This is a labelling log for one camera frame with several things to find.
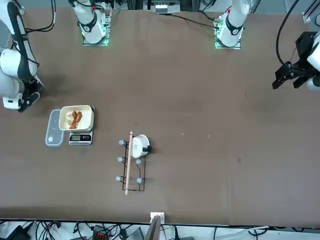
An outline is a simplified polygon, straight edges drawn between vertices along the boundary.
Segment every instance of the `white cup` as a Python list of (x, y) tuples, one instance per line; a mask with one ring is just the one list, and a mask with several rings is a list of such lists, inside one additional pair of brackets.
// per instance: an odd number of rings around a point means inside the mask
[(147, 155), (151, 151), (150, 141), (146, 135), (140, 134), (132, 139), (131, 156), (135, 159)]

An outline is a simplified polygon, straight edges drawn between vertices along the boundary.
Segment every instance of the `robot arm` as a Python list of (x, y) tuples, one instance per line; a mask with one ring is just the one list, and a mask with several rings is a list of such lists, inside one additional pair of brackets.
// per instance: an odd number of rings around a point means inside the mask
[(43, 84), (18, 7), (0, 0), (0, 20), (10, 30), (17, 50), (4, 49), (0, 56), (0, 95), (6, 108), (23, 112), (39, 97)]
[(309, 90), (320, 90), (320, 32), (305, 31), (295, 41), (299, 60), (287, 61), (276, 72), (273, 89), (278, 89), (285, 81), (293, 82), (295, 89), (306, 83)]
[(249, 11), (248, 0), (232, 0), (230, 11), (226, 11), (221, 17), (223, 25), (217, 36), (223, 45), (233, 47), (239, 42)]
[(78, 18), (84, 39), (89, 44), (99, 43), (107, 35), (106, 15), (99, 9), (96, 9), (90, 0), (68, 1)]

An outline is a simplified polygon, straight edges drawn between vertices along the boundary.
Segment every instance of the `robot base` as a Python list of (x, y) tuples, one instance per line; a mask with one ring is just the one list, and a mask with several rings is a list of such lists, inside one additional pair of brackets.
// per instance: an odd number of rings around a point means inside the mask
[[(213, 25), (215, 27), (219, 27), (220, 29), (223, 26), (223, 20), (221, 18), (216, 18), (213, 21)], [(222, 42), (217, 38), (217, 36), (220, 34), (220, 30), (219, 29), (214, 29), (214, 48), (215, 49), (241, 49), (241, 44), (240, 44), (240, 40), (238, 41), (238, 43), (235, 46), (225, 46), (222, 44)]]
[(97, 43), (92, 44), (89, 43), (84, 37), (82, 41), (83, 46), (101, 46), (106, 47), (109, 45), (109, 38), (110, 38), (110, 29), (111, 29), (111, 17), (112, 17), (112, 10), (110, 10), (110, 14), (106, 15), (105, 13), (101, 14), (101, 22), (102, 22), (102, 31), (106, 32), (105, 36)]

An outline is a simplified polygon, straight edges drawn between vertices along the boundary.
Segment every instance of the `floor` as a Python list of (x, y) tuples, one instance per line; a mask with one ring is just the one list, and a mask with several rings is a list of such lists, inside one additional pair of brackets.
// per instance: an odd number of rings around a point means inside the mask
[[(4, 224), (0, 225), (0, 237), (6, 238), (8, 235), (18, 226), (25, 224), (25, 221), (12, 221), (12, 222), (6, 222)], [(63, 222), (61, 224), (61, 227), (57, 229), (56, 227), (53, 227), (51, 234), (56, 240), (80, 240), (79, 233), (74, 231), (76, 223), (75, 222)], [(89, 223), (90, 226), (95, 226), (96, 223)], [(108, 228), (109, 226), (112, 226), (112, 224), (104, 224), (105, 228)], [(128, 225), (122, 224), (121, 227), (125, 228)], [(148, 225), (139, 225), (134, 224), (130, 227), (128, 227), (127, 235), (129, 236), (128, 240), (134, 240), (133, 237), (130, 237), (130, 234), (132, 234), (136, 229), (141, 227), (142, 234), (146, 236), (146, 233), (148, 231)], [(170, 240), (175, 237), (175, 231), (174, 227), (172, 225), (163, 225), (163, 229), (165, 231), (165, 235), (163, 231), (160, 232), (159, 239), (160, 240)], [(181, 239), (188, 238), (188, 240), (212, 240), (213, 239), (213, 232), (215, 230), (215, 227), (210, 226), (177, 226), (178, 235)], [(43, 228), (41, 225), (38, 229), (38, 236), (43, 231)], [(87, 239), (92, 236), (92, 231), (84, 224), (79, 224), (79, 231), (83, 238), (87, 237)], [(219, 227), (216, 230), (216, 236), (215, 239), (217, 239), (219, 236), (228, 235), (228, 234), (234, 234), (241, 231), (241, 229), (235, 229), (235, 228), (223, 228)], [(36, 240), (35, 238), (35, 232), (36, 232), (36, 225), (34, 224), (31, 226), (30, 230), (28, 231), (28, 234), (31, 236), (31, 240)], [(254, 240), (255, 237), (249, 235), (248, 233), (244, 233), (241, 235), (241, 237), (230, 237), (230, 240)], [(319, 233), (309, 233), (309, 232), (294, 232), (294, 231), (276, 231), (276, 230), (268, 230), (265, 234), (258, 236), (259, 240), (317, 240), (319, 239)]]
[[(251, 5), (255, 3), (256, 0), (251, 0)], [(294, 8), (293, 13), (302, 13), (312, 0), (301, 0), (297, 6)], [(45, 8), (50, 7), (49, 0), (19, 0), (19, 2), (26, 8)], [(213, 12), (223, 12), (226, 8), (231, 5), (232, 0), (218, 0), (214, 7), (208, 8), (208, 11)], [(285, 14), (289, 10), (290, 6), (293, 4), (294, 0), (261, 0), (258, 8), (256, 9), (257, 14)], [(69, 7), (69, 2), (67, 0), (56, 0), (57, 7)], [(203, 9), (205, 5), (201, 3), (200, 9)], [(6, 26), (0, 22), (0, 50), (6, 46), (8, 41), (9, 31)]]

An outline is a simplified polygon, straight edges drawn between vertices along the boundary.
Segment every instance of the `white bracket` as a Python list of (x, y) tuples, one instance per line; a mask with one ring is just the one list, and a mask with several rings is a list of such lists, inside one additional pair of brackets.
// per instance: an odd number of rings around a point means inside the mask
[(165, 213), (164, 212), (150, 212), (150, 223), (154, 219), (155, 216), (160, 216), (161, 224), (165, 224)]

